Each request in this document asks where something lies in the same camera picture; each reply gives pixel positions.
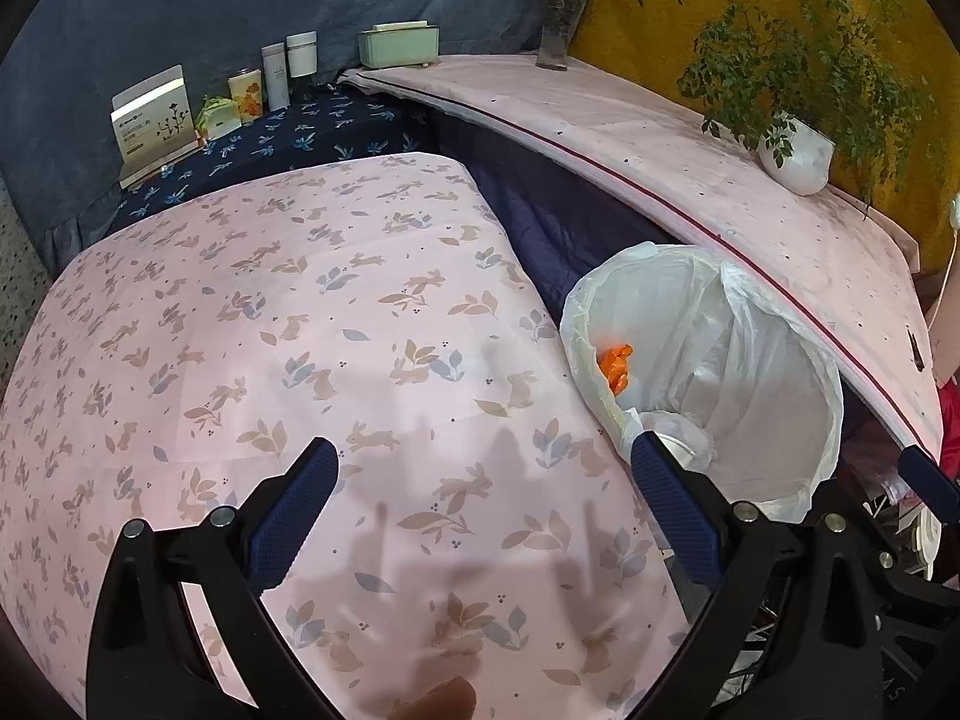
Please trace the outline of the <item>operator left hand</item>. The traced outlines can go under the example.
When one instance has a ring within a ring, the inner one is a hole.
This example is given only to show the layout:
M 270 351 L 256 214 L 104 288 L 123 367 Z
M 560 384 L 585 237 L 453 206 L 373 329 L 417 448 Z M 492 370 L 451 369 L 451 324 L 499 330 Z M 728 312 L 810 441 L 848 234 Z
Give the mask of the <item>operator left hand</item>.
M 407 702 L 391 720 L 470 720 L 477 709 L 477 692 L 467 679 L 451 679 Z

